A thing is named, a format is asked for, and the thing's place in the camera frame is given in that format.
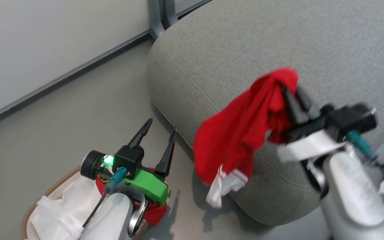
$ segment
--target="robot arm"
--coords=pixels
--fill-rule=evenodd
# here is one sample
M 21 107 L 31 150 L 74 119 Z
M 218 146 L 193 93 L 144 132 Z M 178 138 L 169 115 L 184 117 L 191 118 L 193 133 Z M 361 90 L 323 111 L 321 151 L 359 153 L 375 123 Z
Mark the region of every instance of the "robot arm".
M 283 94 L 293 127 L 278 156 L 302 164 L 320 193 L 334 239 L 384 239 L 384 201 L 355 153 L 357 149 L 369 162 L 376 161 L 376 153 L 359 136 L 376 127 L 374 111 L 363 104 L 337 110 L 325 106 L 318 116 L 309 111 L 311 101 L 302 89 L 296 96 Z
M 132 238 L 140 227 L 149 203 L 166 203 L 168 187 L 164 180 L 169 175 L 177 129 L 170 136 L 156 169 L 151 170 L 142 166 L 145 153 L 140 146 L 151 124 L 152 119 L 147 120 L 128 145 L 121 147 L 116 154 L 108 155 L 93 150 L 84 158 L 80 170 L 82 176 L 109 181 L 105 184 L 105 194 L 83 225 L 85 230 L 82 239 L 96 239 L 97 236 L 107 240 Z M 134 203 L 140 204 L 139 208 L 134 209 Z

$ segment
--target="gray floor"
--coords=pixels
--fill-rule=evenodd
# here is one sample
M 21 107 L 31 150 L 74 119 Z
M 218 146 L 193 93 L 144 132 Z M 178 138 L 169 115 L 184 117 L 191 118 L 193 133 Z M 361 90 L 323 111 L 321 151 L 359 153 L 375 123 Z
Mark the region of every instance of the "gray floor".
M 147 41 L 0 121 L 0 239 L 20 238 L 24 214 L 90 150 L 114 152 L 149 118 L 143 165 L 154 166 L 169 124 L 149 103 Z M 276 228 L 247 217 L 229 197 L 221 210 L 205 202 L 208 189 L 193 174 L 191 152 L 178 142 L 170 176 L 170 208 L 143 239 L 328 239 L 321 211 Z

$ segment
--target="black cable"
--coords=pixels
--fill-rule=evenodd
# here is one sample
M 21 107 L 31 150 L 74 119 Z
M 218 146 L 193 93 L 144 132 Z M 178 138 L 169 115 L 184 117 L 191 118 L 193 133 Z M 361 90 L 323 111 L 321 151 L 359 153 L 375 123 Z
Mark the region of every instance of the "black cable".
M 100 205 L 102 204 L 103 200 L 105 200 L 105 197 L 107 196 L 108 194 L 108 189 L 105 191 L 105 193 L 102 195 L 102 197 L 100 198 L 99 202 L 97 203 L 96 207 L 93 209 L 93 211 L 91 212 L 90 216 L 88 216 L 87 220 L 84 222 L 84 225 L 82 225 L 82 228 L 85 228 L 85 226 L 87 226 L 88 222 L 91 220 L 91 218 L 94 216 L 94 214 L 96 213 L 97 209 L 100 207 Z

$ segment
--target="blue connector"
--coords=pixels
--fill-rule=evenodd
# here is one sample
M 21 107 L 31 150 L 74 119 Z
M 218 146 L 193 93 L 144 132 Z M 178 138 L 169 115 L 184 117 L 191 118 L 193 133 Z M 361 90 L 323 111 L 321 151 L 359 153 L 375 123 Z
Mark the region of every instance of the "blue connector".
M 378 152 L 373 150 L 370 144 L 361 137 L 357 131 L 350 131 L 347 135 L 347 139 L 364 155 L 364 157 L 370 160 L 370 162 L 373 162 L 378 158 Z
M 109 182 L 105 184 L 105 192 L 107 191 L 108 194 L 113 194 L 118 184 L 123 181 L 126 175 L 127 169 L 125 167 L 120 167 L 116 173 L 112 175 Z

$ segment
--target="wall baseboard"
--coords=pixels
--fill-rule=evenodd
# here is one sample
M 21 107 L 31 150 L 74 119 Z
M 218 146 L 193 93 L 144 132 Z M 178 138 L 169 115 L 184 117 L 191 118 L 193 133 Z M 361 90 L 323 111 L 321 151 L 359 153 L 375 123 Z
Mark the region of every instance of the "wall baseboard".
M 183 16 L 189 14 L 194 9 L 206 4 L 210 0 L 203 0 L 190 8 L 180 12 L 177 14 L 178 17 L 182 18 Z M 36 89 L 35 91 L 32 91 L 31 93 L 21 97 L 20 99 L 16 100 L 15 102 L 12 102 L 11 104 L 3 107 L 0 109 L 0 120 L 13 114 L 14 112 L 20 110 L 21 108 L 29 105 L 30 103 L 40 99 L 41 97 L 49 94 L 50 92 L 54 91 L 55 89 L 63 86 L 64 84 L 73 81 L 77 77 L 79 77 L 82 74 L 87 73 L 88 71 L 98 67 L 99 65 L 113 59 L 114 57 L 124 53 L 125 51 L 131 49 L 132 47 L 136 46 L 137 44 L 147 40 L 147 39 L 154 39 L 151 36 L 150 33 L 151 29 L 148 29 L 133 38 L 130 38 L 129 40 L 123 42 L 122 44 L 108 50 L 105 53 L 102 53 L 101 55 L 97 56 L 94 59 L 91 59 L 90 61 L 86 62 L 85 64 L 82 64 L 79 67 L 76 67 L 73 70 L 70 70 L 69 72 L 63 74 L 62 76 L 52 80 L 51 82 L 45 84 L 44 86 Z

